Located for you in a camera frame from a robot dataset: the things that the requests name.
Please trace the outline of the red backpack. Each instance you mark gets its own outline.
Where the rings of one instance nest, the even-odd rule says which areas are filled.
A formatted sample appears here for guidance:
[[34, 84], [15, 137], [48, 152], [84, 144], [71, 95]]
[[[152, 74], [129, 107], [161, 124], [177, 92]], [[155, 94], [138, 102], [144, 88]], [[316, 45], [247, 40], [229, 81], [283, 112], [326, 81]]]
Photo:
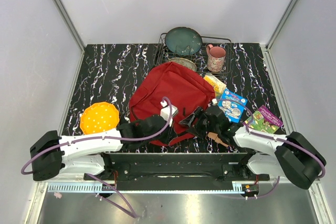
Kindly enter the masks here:
[[165, 143], [163, 140], [153, 140], [151, 144], [168, 146], [183, 140], [193, 138], [188, 133], [187, 126], [179, 122], [192, 114], [198, 107], [207, 109], [208, 104], [215, 98], [213, 87], [196, 72], [168, 62], [154, 67], [137, 88], [129, 101], [130, 120], [146, 119], [159, 114], [162, 109], [163, 97], [169, 98], [173, 106], [178, 108], [178, 114], [173, 118], [174, 131], [177, 137]]

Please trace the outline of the blue paperback book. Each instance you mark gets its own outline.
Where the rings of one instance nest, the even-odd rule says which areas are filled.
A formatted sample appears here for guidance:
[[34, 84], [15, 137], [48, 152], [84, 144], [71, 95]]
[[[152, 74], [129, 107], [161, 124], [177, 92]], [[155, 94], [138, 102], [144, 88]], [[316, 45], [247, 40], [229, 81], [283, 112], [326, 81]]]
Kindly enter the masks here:
[[224, 90], [218, 102], [218, 106], [224, 112], [225, 116], [234, 123], [240, 122], [246, 104], [246, 98], [229, 91], [227, 88]]

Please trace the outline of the yellow paperback book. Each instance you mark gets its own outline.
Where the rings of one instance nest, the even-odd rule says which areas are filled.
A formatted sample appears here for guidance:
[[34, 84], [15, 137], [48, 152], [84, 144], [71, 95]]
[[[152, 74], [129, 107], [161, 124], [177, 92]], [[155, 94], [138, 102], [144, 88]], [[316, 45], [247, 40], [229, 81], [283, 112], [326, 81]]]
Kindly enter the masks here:
[[213, 87], [216, 97], [220, 97], [226, 89], [226, 84], [212, 74], [206, 74], [203, 79]]

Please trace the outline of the purple treehouse book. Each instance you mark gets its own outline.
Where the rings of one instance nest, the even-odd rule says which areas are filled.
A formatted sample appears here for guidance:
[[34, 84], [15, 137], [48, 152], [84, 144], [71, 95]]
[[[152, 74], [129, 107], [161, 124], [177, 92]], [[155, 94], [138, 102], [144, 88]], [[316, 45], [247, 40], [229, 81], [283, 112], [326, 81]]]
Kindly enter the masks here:
[[262, 105], [250, 116], [245, 124], [249, 124], [251, 129], [265, 133], [274, 134], [283, 126], [283, 122], [271, 113], [266, 106]]

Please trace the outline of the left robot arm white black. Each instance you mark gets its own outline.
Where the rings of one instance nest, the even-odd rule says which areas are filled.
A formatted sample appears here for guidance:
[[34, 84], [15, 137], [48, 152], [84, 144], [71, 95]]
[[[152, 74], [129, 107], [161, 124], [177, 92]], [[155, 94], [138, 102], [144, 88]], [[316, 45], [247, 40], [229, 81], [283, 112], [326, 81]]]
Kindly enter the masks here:
[[102, 157], [91, 155], [137, 149], [153, 140], [167, 140], [172, 132], [170, 116], [152, 115], [145, 120], [123, 123], [120, 126], [81, 136], [60, 136], [56, 130], [45, 133], [30, 148], [30, 173], [36, 182], [46, 181], [60, 174], [91, 173], [103, 180], [113, 175], [112, 165]]

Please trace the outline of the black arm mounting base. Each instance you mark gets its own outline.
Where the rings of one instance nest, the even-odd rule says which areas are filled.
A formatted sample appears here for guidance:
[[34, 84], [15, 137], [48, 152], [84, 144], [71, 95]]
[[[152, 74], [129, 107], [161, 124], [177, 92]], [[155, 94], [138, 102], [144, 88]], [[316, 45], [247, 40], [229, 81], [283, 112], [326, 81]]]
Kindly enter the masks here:
[[247, 153], [113, 153], [103, 154], [102, 180], [199, 176], [226, 181], [266, 182], [267, 174], [255, 175], [245, 166]]

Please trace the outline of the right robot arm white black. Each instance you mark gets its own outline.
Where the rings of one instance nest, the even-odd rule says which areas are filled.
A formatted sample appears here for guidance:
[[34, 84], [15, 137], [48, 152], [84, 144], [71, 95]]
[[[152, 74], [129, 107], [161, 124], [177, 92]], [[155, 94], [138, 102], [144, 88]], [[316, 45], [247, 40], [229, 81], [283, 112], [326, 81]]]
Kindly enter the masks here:
[[326, 160], [299, 132], [277, 135], [253, 130], [232, 122], [217, 105], [198, 107], [179, 124], [197, 137], [215, 133], [224, 143], [254, 153], [238, 167], [239, 176], [250, 180], [259, 174], [285, 177], [292, 184], [309, 189], [325, 175]]

